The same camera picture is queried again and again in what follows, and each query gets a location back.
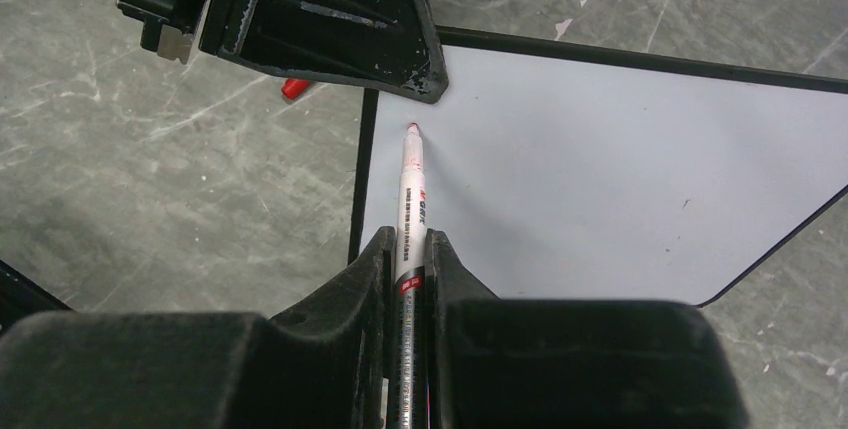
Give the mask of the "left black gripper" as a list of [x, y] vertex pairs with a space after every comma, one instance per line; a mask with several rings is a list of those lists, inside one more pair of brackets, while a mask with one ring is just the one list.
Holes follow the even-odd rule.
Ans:
[[[188, 63], [206, 0], [117, 0], [140, 46]], [[263, 74], [438, 102], [448, 70], [428, 0], [211, 0], [201, 51]]]

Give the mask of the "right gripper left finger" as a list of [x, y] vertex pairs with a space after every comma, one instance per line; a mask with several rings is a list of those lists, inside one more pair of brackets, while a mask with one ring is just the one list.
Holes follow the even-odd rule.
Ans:
[[377, 428], [395, 232], [297, 304], [43, 312], [1, 339], [5, 428]]

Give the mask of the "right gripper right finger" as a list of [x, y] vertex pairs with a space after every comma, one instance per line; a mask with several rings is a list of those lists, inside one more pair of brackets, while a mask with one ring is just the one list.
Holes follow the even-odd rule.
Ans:
[[701, 311], [650, 300], [496, 296], [448, 236], [427, 234], [435, 428], [745, 428]]

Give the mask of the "red marker cap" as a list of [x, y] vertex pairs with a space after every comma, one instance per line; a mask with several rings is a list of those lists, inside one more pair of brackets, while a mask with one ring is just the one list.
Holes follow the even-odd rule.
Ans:
[[313, 82], [309, 80], [288, 78], [281, 86], [281, 94], [286, 99], [296, 100], [312, 85]]

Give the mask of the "white red marker pen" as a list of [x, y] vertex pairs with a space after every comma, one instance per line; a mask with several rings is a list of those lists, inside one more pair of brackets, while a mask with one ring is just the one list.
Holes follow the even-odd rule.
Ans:
[[426, 426], [426, 334], [424, 246], [426, 189], [423, 140], [417, 124], [403, 139], [393, 265], [394, 369], [389, 383], [387, 426]]

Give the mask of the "black framed whiteboard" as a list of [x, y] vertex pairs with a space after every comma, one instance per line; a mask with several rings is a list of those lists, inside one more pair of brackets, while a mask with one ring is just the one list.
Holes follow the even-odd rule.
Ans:
[[847, 192], [847, 83], [470, 29], [435, 105], [364, 94], [349, 253], [395, 221], [424, 140], [427, 222], [495, 294], [720, 298]]

